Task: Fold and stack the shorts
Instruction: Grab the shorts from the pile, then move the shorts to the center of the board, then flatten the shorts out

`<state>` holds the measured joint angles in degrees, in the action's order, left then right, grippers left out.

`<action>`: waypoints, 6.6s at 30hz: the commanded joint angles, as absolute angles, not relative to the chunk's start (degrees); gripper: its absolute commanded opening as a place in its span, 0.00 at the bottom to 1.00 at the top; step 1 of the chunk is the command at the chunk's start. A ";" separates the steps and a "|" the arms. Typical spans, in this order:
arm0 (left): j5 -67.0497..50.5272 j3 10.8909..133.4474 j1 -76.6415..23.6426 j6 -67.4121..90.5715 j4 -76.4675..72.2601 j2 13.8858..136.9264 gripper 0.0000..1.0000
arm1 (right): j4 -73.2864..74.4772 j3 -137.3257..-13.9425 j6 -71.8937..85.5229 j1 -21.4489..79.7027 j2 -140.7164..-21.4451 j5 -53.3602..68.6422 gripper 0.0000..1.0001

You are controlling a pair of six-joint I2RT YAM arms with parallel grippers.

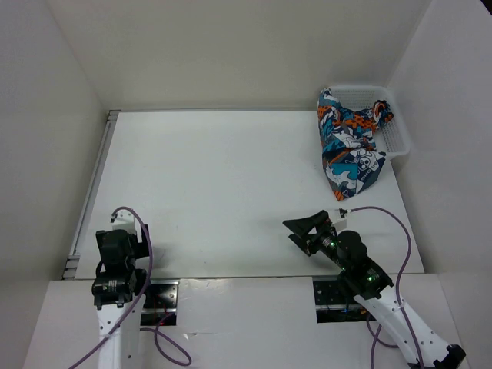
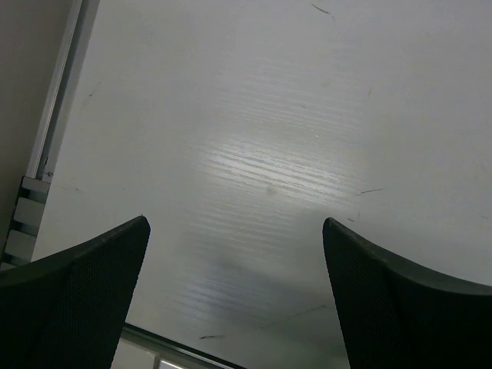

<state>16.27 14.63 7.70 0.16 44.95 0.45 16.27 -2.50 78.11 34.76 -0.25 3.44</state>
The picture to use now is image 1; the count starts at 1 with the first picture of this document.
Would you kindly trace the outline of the colourful patterned shorts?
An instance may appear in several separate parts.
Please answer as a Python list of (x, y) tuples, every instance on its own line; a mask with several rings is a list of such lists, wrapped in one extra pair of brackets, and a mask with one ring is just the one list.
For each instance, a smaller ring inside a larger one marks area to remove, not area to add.
[(393, 118), (385, 100), (355, 111), (345, 108), (329, 88), (321, 90), (317, 123), (322, 165), (338, 201), (356, 196), (378, 179), (387, 154), (377, 150), (374, 133)]

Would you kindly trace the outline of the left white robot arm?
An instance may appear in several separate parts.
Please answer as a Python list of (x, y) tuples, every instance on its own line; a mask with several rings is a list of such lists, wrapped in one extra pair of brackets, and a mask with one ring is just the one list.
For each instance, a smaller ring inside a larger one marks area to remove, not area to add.
[(98, 366), (141, 368), (141, 313), (154, 289), (136, 261), (149, 256), (148, 245), (135, 231), (124, 229), (97, 231), (95, 237), (101, 257), (91, 287), (101, 342)]

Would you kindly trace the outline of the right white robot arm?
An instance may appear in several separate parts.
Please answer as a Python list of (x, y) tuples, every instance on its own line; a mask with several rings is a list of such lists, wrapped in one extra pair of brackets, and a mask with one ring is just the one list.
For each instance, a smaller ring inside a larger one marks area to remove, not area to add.
[(410, 368), (458, 368), (466, 353), (458, 344), (442, 339), (401, 296), (401, 275), (411, 256), (411, 238), (406, 228), (407, 254), (394, 281), (368, 256), (367, 246), (356, 231), (336, 230), (327, 211), (307, 218), (283, 221), (289, 239), (308, 257), (322, 252), (341, 272), (337, 276), (338, 296), (356, 301), (379, 324), (374, 333), (374, 356), (379, 333), (385, 330)]

